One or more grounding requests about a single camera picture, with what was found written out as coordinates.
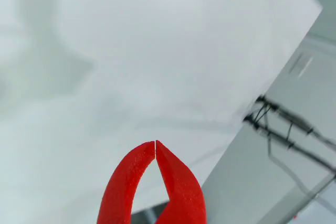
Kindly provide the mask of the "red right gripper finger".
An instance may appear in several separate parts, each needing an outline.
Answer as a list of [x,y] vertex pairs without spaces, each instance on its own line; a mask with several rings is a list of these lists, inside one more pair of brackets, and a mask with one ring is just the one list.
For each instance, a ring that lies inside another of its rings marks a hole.
[[157,223],[206,223],[203,192],[191,170],[158,140],[156,161],[169,196]]

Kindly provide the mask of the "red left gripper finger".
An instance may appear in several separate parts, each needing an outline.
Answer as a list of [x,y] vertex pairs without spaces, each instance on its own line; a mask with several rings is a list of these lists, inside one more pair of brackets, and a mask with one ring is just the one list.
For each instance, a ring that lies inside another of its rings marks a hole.
[[97,224],[130,223],[134,195],[139,181],[155,159],[155,142],[145,142],[122,159],[104,191]]

